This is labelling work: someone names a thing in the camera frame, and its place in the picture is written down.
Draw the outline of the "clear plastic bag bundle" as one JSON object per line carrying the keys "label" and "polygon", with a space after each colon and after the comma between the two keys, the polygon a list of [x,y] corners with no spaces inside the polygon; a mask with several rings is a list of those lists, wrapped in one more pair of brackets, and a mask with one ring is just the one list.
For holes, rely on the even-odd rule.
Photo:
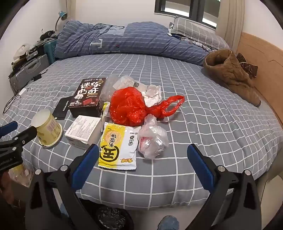
{"label": "clear plastic bag bundle", "polygon": [[157,124],[157,118],[148,114],[138,132],[138,151],[146,159],[155,159],[169,146],[167,132]]}

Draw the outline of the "wooden headboard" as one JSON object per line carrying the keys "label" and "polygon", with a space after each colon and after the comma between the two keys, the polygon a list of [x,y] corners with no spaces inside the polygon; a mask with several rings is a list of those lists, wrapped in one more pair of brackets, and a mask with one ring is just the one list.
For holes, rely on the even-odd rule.
{"label": "wooden headboard", "polygon": [[255,88],[282,123],[282,49],[259,37],[242,33],[237,48],[248,63],[258,66]]}

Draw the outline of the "brown fleece jacket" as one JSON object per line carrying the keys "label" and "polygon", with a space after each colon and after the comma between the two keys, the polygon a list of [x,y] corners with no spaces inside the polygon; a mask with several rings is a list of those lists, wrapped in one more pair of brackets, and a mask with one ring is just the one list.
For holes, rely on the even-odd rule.
{"label": "brown fleece jacket", "polygon": [[216,83],[239,95],[255,107],[261,105],[261,100],[254,91],[252,80],[243,70],[232,50],[219,49],[209,53],[203,61],[203,67]]}

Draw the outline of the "grey checked bed cover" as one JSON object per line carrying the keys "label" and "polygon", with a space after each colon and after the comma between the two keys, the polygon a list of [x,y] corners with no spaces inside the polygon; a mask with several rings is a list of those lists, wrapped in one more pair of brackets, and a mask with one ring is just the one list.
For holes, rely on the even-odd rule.
{"label": "grey checked bed cover", "polygon": [[144,114],[119,124],[110,116],[74,117],[68,113],[44,147],[33,138],[21,159],[32,169],[52,172],[70,165],[92,145],[98,156],[80,198],[123,209],[151,209],[203,203],[203,189],[187,148],[195,146],[215,165],[230,172],[250,171],[258,178],[282,149],[282,128],[269,106],[246,102],[203,75],[201,67],[150,55],[104,54],[58,60],[29,92],[3,114],[1,125],[17,122],[14,137],[31,126],[41,111],[51,114],[59,100],[98,93],[110,76],[130,76],[146,86],[161,87],[171,116]]}

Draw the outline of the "blue slipper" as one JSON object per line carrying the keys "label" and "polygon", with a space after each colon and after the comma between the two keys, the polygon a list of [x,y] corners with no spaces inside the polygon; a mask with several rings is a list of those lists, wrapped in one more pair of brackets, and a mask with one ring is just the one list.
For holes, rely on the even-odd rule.
{"label": "blue slipper", "polygon": [[174,216],[165,216],[158,224],[158,230],[179,230],[179,221]]}

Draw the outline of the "beige curtain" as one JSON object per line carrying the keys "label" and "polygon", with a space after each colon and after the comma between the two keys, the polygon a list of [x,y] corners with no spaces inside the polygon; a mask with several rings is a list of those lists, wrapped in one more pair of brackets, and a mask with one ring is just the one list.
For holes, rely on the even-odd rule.
{"label": "beige curtain", "polygon": [[244,23],[244,0],[223,0],[220,2],[216,35],[222,37],[232,51],[236,52]]}

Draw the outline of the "black lined trash bin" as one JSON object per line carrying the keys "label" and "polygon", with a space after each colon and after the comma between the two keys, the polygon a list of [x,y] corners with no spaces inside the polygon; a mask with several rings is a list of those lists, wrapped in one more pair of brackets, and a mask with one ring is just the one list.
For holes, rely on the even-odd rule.
{"label": "black lined trash bin", "polygon": [[87,212],[99,229],[134,229],[133,220],[128,211],[124,209],[95,204],[89,206]]}

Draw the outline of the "grey suitcase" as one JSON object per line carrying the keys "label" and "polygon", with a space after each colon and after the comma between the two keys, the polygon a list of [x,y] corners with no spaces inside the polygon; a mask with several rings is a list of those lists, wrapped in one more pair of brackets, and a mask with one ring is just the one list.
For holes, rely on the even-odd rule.
{"label": "grey suitcase", "polygon": [[14,94],[20,91],[24,86],[33,79],[33,77],[40,74],[44,69],[49,66],[47,54],[29,61],[18,72],[13,73],[9,77],[11,89]]}

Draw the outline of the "dark patterned cushion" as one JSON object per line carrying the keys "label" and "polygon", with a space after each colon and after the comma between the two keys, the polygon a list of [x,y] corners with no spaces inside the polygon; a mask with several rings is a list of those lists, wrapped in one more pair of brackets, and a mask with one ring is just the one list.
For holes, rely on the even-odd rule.
{"label": "dark patterned cushion", "polygon": [[236,58],[239,61],[242,69],[249,75],[250,79],[254,79],[257,77],[257,72],[258,72],[257,65],[248,63],[241,53],[238,53]]}

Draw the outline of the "dark window frame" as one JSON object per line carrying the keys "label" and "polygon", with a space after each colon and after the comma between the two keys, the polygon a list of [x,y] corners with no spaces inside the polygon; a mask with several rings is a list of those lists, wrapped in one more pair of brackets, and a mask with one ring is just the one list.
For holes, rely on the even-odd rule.
{"label": "dark window frame", "polygon": [[220,3],[219,0],[156,0],[154,12],[183,17],[215,29]]}

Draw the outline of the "blue desk lamp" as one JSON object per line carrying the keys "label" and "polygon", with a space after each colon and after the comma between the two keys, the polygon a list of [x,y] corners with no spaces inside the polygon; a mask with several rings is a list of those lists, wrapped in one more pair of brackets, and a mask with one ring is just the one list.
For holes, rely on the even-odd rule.
{"label": "blue desk lamp", "polygon": [[63,11],[59,12],[59,17],[58,17],[56,24],[55,24],[55,32],[57,31],[57,25],[59,23],[59,20],[64,21],[64,20],[67,19],[67,17],[68,17],[67,12],[63,12]]}

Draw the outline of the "yellow instant noodle cup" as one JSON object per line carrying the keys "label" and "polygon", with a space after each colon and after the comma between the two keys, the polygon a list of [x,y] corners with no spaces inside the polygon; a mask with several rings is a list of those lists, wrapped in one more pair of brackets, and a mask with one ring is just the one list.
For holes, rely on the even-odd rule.
{"label": "yellow instant noodle cup", "polygon": [[37,112],[32,118],[31,126],[37,129],[39,143],[46,148],[56,145],[63,135],[62,125],[54,118],[49,109]]}

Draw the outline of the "yellow white snack bag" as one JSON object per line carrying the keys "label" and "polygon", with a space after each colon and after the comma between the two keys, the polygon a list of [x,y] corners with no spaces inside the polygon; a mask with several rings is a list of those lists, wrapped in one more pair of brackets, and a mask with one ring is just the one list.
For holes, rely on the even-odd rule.
{"label": "yellow white snack bag", "polygon": [[98,166],[113,170],[135,170],[140,129],[140,126],[129,127],[106,122],[100,141]]}

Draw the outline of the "white paper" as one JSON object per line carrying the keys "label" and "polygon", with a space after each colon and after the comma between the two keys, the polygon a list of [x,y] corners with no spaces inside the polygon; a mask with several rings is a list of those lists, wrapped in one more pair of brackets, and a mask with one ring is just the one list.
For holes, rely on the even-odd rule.
{"label": "white paper", "polygon": [[147,90],[142,92],[145,105],[147,107],[152,107],[161,102],[161,86],[150,85],[147,87]]}

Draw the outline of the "red plastic bag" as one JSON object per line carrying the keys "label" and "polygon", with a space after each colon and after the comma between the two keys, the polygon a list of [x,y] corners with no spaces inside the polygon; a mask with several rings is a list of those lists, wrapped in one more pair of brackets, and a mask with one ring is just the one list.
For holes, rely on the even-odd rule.
{"label": "red plastic bag", "polygon": [[175,95],[158,105],[147,107],[142,93],[134,87],[127,87],[113,93],[109,112],[113,123],[137,127],[144,124],[144,119],[149,114],[158,119],[173,115],[184,101],[184,96]]}

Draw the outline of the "blue striped duvet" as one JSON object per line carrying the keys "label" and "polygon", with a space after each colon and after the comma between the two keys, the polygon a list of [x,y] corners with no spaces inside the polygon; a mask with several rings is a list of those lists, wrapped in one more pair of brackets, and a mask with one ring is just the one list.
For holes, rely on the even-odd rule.
{"label": "blue striped duvet", "polygon": [[173,58],[202,65],[208,52],[168,35],[168,29],[155,22],[133,22],[125,26],[68,21],[57,39],[55,56],[131,53]]}

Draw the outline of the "teal plastic crate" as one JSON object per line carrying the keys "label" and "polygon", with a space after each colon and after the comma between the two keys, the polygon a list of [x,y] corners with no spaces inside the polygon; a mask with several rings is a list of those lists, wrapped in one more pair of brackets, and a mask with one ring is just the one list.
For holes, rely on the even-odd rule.
{"label": "teal plastic crate", "polygon": [[43,46],[44,53],[47,55],[50,65],[56,61],[56,57],[55,57],[56,45],[57,45],[57,39],[53,39],[53,40],[47,41]]}

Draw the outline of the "dark cookie box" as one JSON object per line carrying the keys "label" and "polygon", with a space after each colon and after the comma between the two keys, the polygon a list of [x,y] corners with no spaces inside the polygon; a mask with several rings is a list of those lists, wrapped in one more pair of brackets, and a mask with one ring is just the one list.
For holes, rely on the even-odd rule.
{"label": "dark cookie box", "polygon": [[100,96],[106,78],[83,79],[69,103],[69,110],[74,118],[78,116],[101,115]]}

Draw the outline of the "grey checked pillow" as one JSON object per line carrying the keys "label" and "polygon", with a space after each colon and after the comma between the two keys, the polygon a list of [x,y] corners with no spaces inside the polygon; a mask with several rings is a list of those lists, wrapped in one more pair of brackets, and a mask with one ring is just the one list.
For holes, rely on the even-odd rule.
{"label": "grey checked pillow", "polygon": [[169,24],[168,34],[181,41],[196,45],[209,53],[219,49],[230,49],[222,37],[177,16],[174,18],[174,22]]}

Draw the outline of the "black flat card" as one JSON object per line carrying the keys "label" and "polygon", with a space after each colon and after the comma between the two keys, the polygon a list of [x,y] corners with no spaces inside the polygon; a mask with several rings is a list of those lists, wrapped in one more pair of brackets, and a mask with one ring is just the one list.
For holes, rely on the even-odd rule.
{"label": "black flat card", "polygon": [[69,103],[72,97],[61,98],[53,111],[56,120],[64,120],[69,109]]}

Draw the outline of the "white earphone box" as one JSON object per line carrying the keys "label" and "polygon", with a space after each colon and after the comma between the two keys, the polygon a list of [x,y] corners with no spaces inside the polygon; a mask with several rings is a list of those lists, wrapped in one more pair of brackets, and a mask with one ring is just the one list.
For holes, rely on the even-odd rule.
{"label": "white earphone box", "polygon": [[97,144],[101,135],[101,118],[92,116],[78,116],[65,133],[72,146],[83,150]]}

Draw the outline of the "bubble wrap sheet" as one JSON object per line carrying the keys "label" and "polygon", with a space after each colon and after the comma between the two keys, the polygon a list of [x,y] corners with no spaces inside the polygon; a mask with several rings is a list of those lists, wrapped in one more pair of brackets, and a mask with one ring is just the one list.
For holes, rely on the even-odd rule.
{"label": "bubble wrap sheet", "polygon": [[102,88],[101,95],[100,95],[100,101],[101,102],[110,102],[113,93],[115,92],[115,88],[113,85],[119,80],[119,77],[117,74],[110,74],[106,78],[106,82]]}

